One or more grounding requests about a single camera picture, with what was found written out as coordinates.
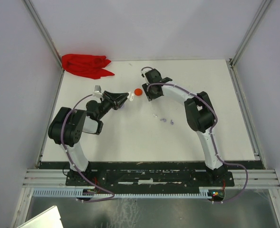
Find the orange charging case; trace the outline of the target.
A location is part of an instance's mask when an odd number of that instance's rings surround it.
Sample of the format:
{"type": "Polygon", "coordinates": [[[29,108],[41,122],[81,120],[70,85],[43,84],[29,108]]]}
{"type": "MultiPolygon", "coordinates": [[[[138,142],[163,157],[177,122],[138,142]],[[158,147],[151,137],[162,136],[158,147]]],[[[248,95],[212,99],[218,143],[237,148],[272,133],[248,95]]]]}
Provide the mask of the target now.
{"type": "Polygon", "coordinates": [[[137,89],[134,90],[134,94],[135,94],[136,96],[141,96],[141,95],[143,94],[143,91],[142,91],[142,89],[137,88],[137,89]]]}

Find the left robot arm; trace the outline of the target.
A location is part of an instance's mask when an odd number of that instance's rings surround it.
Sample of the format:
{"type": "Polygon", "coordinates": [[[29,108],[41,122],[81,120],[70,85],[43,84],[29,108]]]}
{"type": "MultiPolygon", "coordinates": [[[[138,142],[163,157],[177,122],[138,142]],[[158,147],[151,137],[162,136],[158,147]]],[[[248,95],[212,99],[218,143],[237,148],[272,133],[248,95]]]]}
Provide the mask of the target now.
{"type": "Polygon", "coordinates": [[[103,128],[101,119],[110,111],[120,109],[134,95],[128,93],[100,92],[96,90],[92,96],[99,99],[90,100],[85,110],[61,107],[48,128],[48,137],[59,145],[68,158],[70,169],[78,172],[76,179],[82,185],[92,182],[93,174],[88,171],[89,161],[86,158],[80,139],[83,133],[99,135],[103,128]]]}

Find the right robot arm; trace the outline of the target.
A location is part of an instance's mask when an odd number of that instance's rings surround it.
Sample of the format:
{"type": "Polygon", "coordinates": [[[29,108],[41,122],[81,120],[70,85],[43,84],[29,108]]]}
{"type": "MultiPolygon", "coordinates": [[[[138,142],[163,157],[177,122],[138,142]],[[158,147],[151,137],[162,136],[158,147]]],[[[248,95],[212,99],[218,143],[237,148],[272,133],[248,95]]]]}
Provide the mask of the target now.
{"type": "Polygon", "coordinates": [[[141,69],[141,75],[146,80],[142,88],[148,101],[167,96],[184,106],[187,123],[197,133],[203,149],[206,181],[212,186],[218,185],[227,168],[217,150],[213,129],[218,117],[208,94],[204,91],[197,94],[189,92],[176,85],[172,79],[162,78],[157,69],[149,66],[141,69]]]}

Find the white charging case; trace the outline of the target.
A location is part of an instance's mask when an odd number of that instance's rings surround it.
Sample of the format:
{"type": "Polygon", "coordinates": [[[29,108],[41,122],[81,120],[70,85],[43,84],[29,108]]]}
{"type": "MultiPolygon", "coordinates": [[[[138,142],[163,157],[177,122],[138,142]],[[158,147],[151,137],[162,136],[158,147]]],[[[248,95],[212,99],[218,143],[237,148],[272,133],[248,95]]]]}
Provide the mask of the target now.
{"type": "Polygon", "coordinates": [[[133,99],[134,99],[134,97],[135,97],[135,94],[134,94],[134,93],[132,93],[132,92],[129,92],[129,93],[128,93],[128,97],[127,97],[127,99],[128,99],[130,102],[132,102],[132,101],[133,101],[133,99]]]}

